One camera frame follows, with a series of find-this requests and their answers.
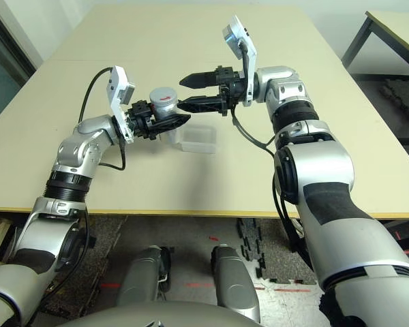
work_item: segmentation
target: wall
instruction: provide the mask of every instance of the wall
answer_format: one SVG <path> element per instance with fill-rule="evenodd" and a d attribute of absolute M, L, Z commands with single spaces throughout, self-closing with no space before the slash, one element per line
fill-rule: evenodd
<path fill-rule="evenodd" d="M 163 0 L 0 0 L 0 17 L 39 67 L 96 3 L 167 2 Z M 366 10 L 409 12 L 409 0 L 174 0 L 172 3 L 273 3 L 301 7 L 341 57 L 365 20 Z M 276 15 L 276 29 L 279 28 Z M 350 66 L 351 72 L 409 74 L 409 66 L 372 35 Z"/>

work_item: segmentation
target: black table frame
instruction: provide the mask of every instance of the black table frame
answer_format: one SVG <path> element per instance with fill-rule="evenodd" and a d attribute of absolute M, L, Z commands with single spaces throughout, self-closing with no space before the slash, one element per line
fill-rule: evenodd
<path fill-rule="evenodd" d="M 372 20 L 370 17 L 367 17 L 341 59 L 342 65 L 344 65 L 346 69 L 352 63 L 353 59 L 356 57 L 371 33 L 376 34 L 384 43 L 386 43 L 409 64 L 409 50 L 403 46 L 403 44 L 398 42 L 397 39 L 395 39 L 390 33 L 385 31 L 376 21 Z"/>

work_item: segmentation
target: beige table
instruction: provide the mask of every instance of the beige table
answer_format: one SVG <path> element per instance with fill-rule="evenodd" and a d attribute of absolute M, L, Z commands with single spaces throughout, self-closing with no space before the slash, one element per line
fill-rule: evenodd
<path fill-rule="evenodd" d="M 370 10 L 366 15 L 367 19 L 342 57 L 344 67 L 352 63 L 371 32 L 409 63 L 409 13 Z"/>
<path fill-rule="evenodd" d="M 103 67 L 126 69 L 137 85 L 132 101 L 162 86 L 174 87 L 179 99 L 215 95 L 216 88 L 194 91 L 178 81 L 217 65 L 241 69 L 221 32 L 233 14 L 249 29 L 257 67 L 288 65 L 300 73 L 318 114 L 352 156 L 354 201 L 375 217 L 408 219 L 409 156 L 307 16 L 273 5 L 95 7 L 0 116 L 0 210 L 29 211 L 42 194 L 57 147 L 72 132 L 86 88 Z M 96 83 L 85 117 L 110 112 L 105 86 L 104 79 Z M 270 138 L 263 104 L 240 106 L 238 115 L 258 139 Z M 216 128 L 216 154 L 137 140 L 126 149 L 124 172 L 97 170 L 89 210 L 276 217 L 271 158 L 244 140 L 228 117 L 197 114 L 189 124 Z M 120 164 L 118 148 L 104 161 Z M 288 210 L 296 215 L 294 207 Z"/>

